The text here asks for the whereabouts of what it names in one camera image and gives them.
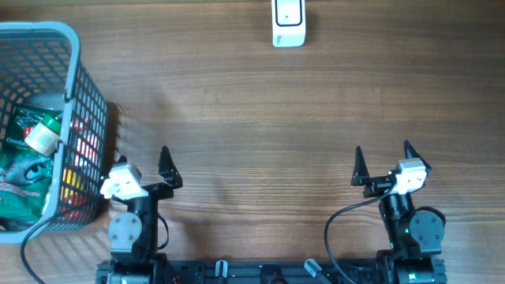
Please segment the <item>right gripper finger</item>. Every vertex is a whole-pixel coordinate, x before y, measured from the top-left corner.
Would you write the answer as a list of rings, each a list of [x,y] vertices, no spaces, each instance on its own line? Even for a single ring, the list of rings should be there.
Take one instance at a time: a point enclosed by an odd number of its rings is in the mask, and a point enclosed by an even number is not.
[[[432,170],[432,167],[417,153],[408,140],[404,141],[404,152],[407,159],[420,159],[423,162],[426,171]]]
[[[356,146],[355,162],[350,184],[352,186],[367,185],[370,182],[368,167],[366,166],[363,151],[360,146]]]

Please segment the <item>white jar green lid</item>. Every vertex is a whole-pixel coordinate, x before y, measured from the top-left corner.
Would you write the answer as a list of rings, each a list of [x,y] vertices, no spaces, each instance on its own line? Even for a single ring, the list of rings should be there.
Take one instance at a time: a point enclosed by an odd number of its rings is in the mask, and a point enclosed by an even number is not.
[[[33,150],[44,156],[51,156],[56,151],[56,143],[60,139],[62,124],[49,114],[24,138],[24,142]]]

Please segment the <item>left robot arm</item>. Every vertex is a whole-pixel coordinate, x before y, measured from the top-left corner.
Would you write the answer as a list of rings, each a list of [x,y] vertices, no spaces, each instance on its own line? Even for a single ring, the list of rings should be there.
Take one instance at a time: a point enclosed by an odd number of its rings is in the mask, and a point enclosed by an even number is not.
[[[183,180],[166,146],[159,154],[158,174],[161,182],[142,185],[141,172],[123,155],[104,180],[100,189],[104,197],[127,206],[127,212],[116,216],[107,231],[110,254],[118,262],[147,263],[169,243],[158,241],[158,222],[168,227],[159,213],[159,201],[173,198]]]

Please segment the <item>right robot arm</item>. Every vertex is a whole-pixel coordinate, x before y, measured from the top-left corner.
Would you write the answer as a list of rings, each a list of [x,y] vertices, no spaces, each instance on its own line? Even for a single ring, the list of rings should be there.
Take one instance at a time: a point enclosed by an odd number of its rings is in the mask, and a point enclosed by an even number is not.
[[[412,195],[426,186],[431,166],[404,142],[405,158],[388,174],[369,174],[361,147],[356,147],[350,184],[364,188],[365,198],[379,202],[380,215],[394,258],[428,258],[442,252],[445,216],[433,207],[415,207]]]

